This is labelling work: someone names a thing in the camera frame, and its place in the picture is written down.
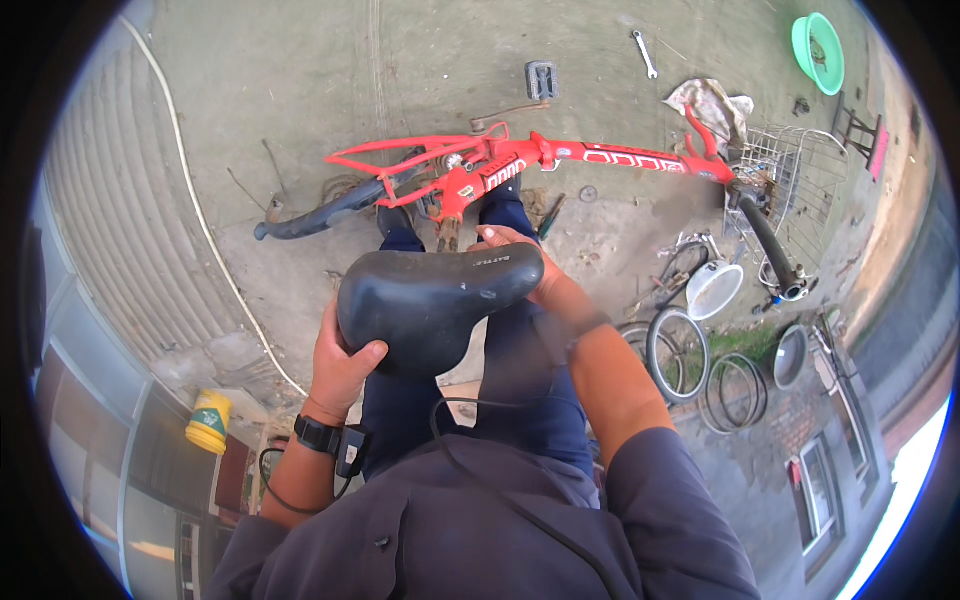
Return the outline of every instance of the navy pants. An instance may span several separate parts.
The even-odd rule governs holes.
[[[523,212],[518,190],[508,181],[485,197],[481,225],[502,225],[537,240]],[[394,229],[380,250],[425,252],[411,229]],[[486,367],[479,399],[510,404],[477,406],[473,428],[457,425],[446,404],[437,409],[441,435],[461,435],[508,444],[568,463],[593,477],[585,433],[587,417],[566,367],[554,369],[541,349],[533,315],[542,308],[528,300],[490,316],[484,346]],[[362,423],[372,432],[364,463],[367,481],[433,439],[430,411],[442,397],[437,381],[403,379],[373,372],[367,378]]]

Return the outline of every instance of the dark jacket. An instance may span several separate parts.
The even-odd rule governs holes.
[[[457,459],[576,541],[620,598],[759,598],[736,535],[669,429],[624,444],[609,512],[578,469],[503,444],[446,436]],[[606,598],[589,564],[454,470],[435,444],[287,532],[251,516],[204,600]]]

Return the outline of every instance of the green plastic basin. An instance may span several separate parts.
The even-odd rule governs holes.
[[[793,23],[793,54],[806,76],[827,96],[834,96],[843,85],[844,61],[840,37],[825,16],[812,12]],[[823,49],[823,64],[813,59],[810,40],[815,39]]]

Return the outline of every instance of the black bicycle saddle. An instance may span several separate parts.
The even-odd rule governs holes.
[[[379,372],[434,377],[467,354],[484,317],[523,300],[543,277],[532,244],[466,253],[370,252],[349,268],[337,296],[348,347],[390,346]]]

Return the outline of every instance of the screwdriver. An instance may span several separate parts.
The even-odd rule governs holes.
[[[560,198],[557,199],[557,203],[554,204],[553,210],[546,216],[546,219],[543,219],[543,223],[540,224],[540,228],[537,230],[537,237],[540,240],[545,240],[546,236],[550,234],[550,228],[553,227],[554,222],[557,220],[557,215],[560,214],[560,209],[564,206],[565,200],[566,194],[561,194]]]

